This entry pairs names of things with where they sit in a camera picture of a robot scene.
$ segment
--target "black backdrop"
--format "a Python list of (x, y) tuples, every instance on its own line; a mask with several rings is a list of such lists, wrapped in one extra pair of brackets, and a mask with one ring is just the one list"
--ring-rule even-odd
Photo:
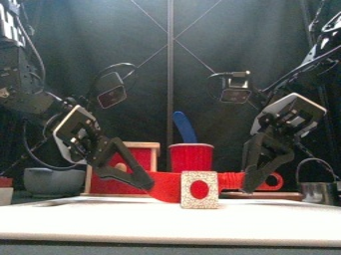
[[(180, 142), (176, 130), (169, 133), (168, 129), (171, 103), (172, 110), (183, 111), (189, 118), (197, 141), (213, 145), (216, 171), (239, 171), (242, 145), (258, 110), (250, 104), (221, 104), (212, 99), (205, 92), (205, 78), (212, 72), (248, 70), (251, 84), (266, 88), (300, 64), (308, 52), (304, 18), (314, 16), (318, 5), (316, 0), (173, 0), (169, 74), (169, 1), (25, 2), (49, 90), (60, 97), (82, 95), (100, 70), (115, 63), (133, 63), (139, 77), (136, 82), (127, 80), (127, 86), (132, 86), (128, 98), (106, 110), (94, 109), (105, 134), (123, 140), (159, 142), (159, 170), (167, 170), (168, 141)], [(327, 1), (318, 29), (339, 10), (338, 1)], [(5, 119), (4, 126), (17, 128)], [(330, 161), (326, 140), (322, 125), (303, 143)], [(17, 144), (18, 137), (4, 143), (12, 151), (2, 153), (8, 164), (22, 152)], [(46, 160), (52, 153), (56, 155), (52, 151), (40, 151)], [(284, 189), (295, 188), (294, 167), (303, 157), (298, 151), (294, 162), (278, 170), (286, 180)], [(26, 164), (9, 175), (20, 179)]]

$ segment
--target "blue object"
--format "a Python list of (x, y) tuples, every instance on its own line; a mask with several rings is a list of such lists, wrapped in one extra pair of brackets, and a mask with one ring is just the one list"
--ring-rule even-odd
[(183, 112), (172, 113), (172, 121), (184, 143), (196, 143), (196, 135)]

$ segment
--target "red circle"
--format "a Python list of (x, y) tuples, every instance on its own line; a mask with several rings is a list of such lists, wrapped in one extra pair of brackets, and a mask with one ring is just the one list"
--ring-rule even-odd
[(208, 187), (207, 183), (201, 180), (192, 182), (189, 186), (189, 194), (196, 199), (203, 199), (207, 197)]

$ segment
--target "gray bowl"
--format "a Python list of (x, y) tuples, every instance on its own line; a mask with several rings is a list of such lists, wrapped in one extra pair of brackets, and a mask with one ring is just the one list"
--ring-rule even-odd
[(24, 186), (34, 197), (77, 195), (85, 180), (85, 171), (56, 171), (48, 168), (25, 168)]

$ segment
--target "table surface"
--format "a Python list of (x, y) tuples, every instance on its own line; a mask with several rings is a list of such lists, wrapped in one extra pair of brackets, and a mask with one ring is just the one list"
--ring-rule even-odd
[(152, 198), (77, 196), (1, 206), (0, 215), (2, 240), (341, 247), (341, 208), (288, 200), (181, 209)]

